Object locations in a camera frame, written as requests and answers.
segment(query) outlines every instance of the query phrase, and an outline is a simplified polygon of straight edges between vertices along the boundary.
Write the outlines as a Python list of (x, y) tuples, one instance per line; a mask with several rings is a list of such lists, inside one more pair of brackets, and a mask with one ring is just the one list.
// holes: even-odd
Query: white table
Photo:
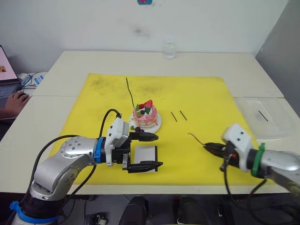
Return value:
[[(40, 149), (57, 137), (88, 73), (115, 75), (203, 75), (223, 77), (234, 97), (278, 98), (297, 124), (290, 137), (266, 142), (273, 150), (300, 153), (300, 119), (282, 98), (251, 54), (180, 53), (165, 60), (161, 53), (64, 52), (0, 144), (0, 192), (24, 193)], [(45, 160), (51, 147), (44, 153)], [(232, 186), (232, 192), (249, 193), (253, 186)], [(278, 185), (261, 193), (286, 192)], [(224, 186), (112, 186), (85, 185), (78, 194), (225, 194)]]

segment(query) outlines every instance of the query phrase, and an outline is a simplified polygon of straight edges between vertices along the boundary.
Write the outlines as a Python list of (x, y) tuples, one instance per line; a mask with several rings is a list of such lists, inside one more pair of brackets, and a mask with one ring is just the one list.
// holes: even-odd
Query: floor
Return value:
[[(92, 201), (86, 203), (86, 213), (107, 213), (109, 225), (118, 225), (122, 213), (128, 202), (135, 195), (98, 195)], [(173, 200), (178, 195), (143, 195), (149, 201), (149, 219), (147, 225), (174, 224)], [(227, 195), (190, 195), (195, 198), (203, 211), (205, 211), (210, 225), (256, 225), (247, 211), (239, 210), (228, 200)], [(238, 196), (243, 204), (246, 196)], [(253, 206), (284, 204), (296, 201), (291, 194), (257, 195), (253, 199)], [(71, 200), (64, 208), (68, 215), (73, 205)], [(63, 225), (83, 225), (85, 200), (75, 200), (75, 206), (70, 217)], [(228, 222), (218, 216), (217, 206), (222, 206)], [(291, 217), (281, 210), (265, 209), (257, 212), (257, 215), (269, 223), (289, 222)]]

